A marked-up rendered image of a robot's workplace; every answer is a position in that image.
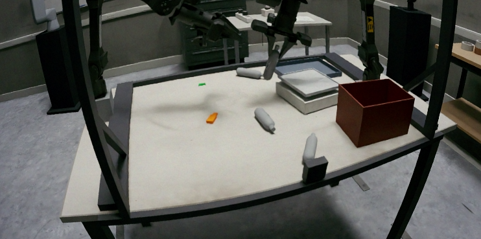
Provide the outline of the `small orange stepped block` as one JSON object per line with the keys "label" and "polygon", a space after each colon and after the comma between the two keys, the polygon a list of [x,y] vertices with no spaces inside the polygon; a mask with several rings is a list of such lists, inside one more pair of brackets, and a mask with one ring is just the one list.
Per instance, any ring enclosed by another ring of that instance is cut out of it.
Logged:
{"label": "small orange stepped block", "polygon": [[215,112],[212,115],[210,115],[206,120],[206,124],[213,124],[214,121],[217,119],[217,115],[218,113],[215,113]]}

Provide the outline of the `white digital weighing scale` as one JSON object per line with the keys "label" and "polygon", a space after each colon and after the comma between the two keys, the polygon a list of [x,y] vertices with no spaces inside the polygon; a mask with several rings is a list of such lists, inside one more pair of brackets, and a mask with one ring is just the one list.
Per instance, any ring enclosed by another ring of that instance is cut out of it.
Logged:
{"label": "white digital weighing scale", "polygon": [[[276,93],[307,114],[338,102],[338,83],[314,68],[279,74]],[[297,92],[298,91],[298,92]]]}

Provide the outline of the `red open box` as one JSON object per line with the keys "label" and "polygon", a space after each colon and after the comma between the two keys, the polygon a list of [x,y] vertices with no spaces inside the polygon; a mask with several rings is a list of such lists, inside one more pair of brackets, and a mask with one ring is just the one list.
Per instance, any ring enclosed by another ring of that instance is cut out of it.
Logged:
{"label": "red open box", "polygon": [[360,148],[406,135],[414,102],[389,78],[339,84],[336,123]]}

